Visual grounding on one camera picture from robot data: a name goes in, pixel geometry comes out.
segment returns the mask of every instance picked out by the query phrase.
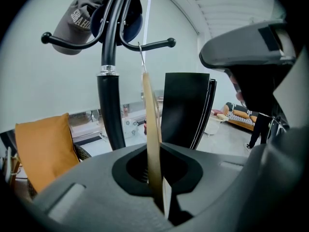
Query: navy blue cap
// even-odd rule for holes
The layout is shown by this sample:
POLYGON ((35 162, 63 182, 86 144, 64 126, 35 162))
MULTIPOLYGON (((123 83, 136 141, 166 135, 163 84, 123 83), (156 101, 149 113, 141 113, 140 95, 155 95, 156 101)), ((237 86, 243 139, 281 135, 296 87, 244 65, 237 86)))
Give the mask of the navy blue cap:
MULTIPOLYGON (((91 16, 90 29, 94 37, 98 35, 98 31, 103 18, 104 10, 108 0, 98 7, 91 16)), ((142 7, 140 0, 131 0, 129 10, 126 16, 126 24, 124 26, 124 39, 126 42, 132 41, 140 32, 143 24, 142 7)), ((121 45, 119 36, 116 36, 117 45, 121 45)))

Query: striped cushion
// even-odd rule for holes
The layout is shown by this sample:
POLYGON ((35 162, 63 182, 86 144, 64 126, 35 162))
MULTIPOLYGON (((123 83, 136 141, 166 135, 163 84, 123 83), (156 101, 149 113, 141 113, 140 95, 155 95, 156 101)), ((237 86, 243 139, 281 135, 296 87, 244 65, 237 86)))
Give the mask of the striped cushion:
POLYGON ((249 124, 249 125, 255 125, 251 119, 239 117, 239 116, 233 114, 232 112, 228 112, 228 114, 226 116, 231 120, 237 120, 237 121, 249 124))

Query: black pants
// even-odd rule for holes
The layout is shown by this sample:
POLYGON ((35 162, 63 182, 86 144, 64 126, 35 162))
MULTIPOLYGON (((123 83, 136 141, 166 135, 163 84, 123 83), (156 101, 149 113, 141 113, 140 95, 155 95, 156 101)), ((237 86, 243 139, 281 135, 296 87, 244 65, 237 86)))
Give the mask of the black pants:
POLYGON ((261 144, 266 144, 267 135, 268 135, 268 125, 272 118, 259 114, 256 119, 256 123, 253 129, 249 147, 253 148, 256 140, 261 134, 261 144))

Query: orange pillow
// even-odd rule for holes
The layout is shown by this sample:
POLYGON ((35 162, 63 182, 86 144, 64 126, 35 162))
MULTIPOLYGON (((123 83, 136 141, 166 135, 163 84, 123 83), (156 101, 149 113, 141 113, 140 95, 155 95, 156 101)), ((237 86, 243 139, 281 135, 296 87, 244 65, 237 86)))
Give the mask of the orange pillow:
POLYGON ((68 119, 64 114, 15 126, 17 151, 37 192, 79 163, 68 119))
POLYGON ((228 114, 228 111, 229 111, 230 109, 228 108, 228 105, 224 105, 224 107, 223 107, 223 114, 226 116, 227 114, 228 114))
POLYGON ((242 118, 250 118, 247 113, 239 111, 239 110, 233 110, 233 114, 235 114, 236 116, 242 117, 242 118))
POLYGON ((250 116, 250 119, 253 121, 253 123, 256 123, 257 116, 250 116))

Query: black sneaker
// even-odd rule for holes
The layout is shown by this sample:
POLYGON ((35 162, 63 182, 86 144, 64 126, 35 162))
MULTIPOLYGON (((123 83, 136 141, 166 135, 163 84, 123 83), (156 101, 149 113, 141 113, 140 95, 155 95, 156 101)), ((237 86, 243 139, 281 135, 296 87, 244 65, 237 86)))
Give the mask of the black sneaker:
POLYGON ((244 144, 243 146, 246 148, 246 150, 247 150, 249 153, 251 152, 251 149, 252 149, 252 148, 249 147, 249 144, 244 144))

